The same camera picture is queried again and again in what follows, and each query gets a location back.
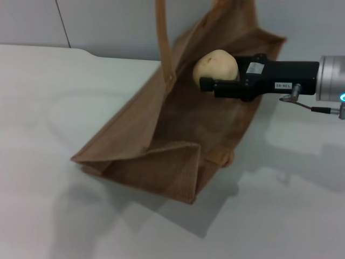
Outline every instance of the white label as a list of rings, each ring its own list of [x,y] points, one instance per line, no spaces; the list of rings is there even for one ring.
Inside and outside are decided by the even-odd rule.
[[[292,83],[275,82],[274,83],[274,88],[275,89],[292,89]]]
[[[264,64],[251,62],[247,69],[247,73],[261,74],[263,72],[264,66],[265,66]]]

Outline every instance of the jute bag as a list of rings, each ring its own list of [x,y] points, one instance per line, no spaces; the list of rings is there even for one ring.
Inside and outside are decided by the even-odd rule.
[[[205,54],[267,53],[276,59],[285,39],[258,28],[253,0],[218,0],[171,52],[165,1],[156,0],[161,67],[72,160],[86,173],[193,203],[233,150],[260,102],[216,99],[192,81]]]

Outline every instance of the white wall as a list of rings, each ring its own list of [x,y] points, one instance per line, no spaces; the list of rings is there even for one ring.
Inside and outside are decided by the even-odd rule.
[[[1,0],[0,44],[68,47],[54,0]]]
[[[257,9],[263,28],[288,37],[280,59],[345,54],[345,1],[257,0]]]
[[[154,0],[58,0],[71,47],[101,57],[158,60]],[[173,42],[212,0],[167,0]]]

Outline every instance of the white surface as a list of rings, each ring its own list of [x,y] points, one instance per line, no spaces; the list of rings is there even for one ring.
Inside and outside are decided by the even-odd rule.
[[[55,0],[1,0],[0,44],[68,47]]]
[[[189,206],[69,162],[157,62],[15,46],[0,57],[0,258],[343,258],[337,117],[266,96],[234,165]]]
[[[170,42],[210,9],[212,0],[167,0]],[[71,47],[102,57],[159,60],[154,0],[58,0]]]

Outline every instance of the bag handle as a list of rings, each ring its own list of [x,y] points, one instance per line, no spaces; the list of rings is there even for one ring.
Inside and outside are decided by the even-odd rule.
[[[165,0],[156,0],[156,31],[161,54],[164,81],[167,85],[173,84],[176,80],[176,73],[173,69],[173,60],[171,58],[171,50],[167,33]]]

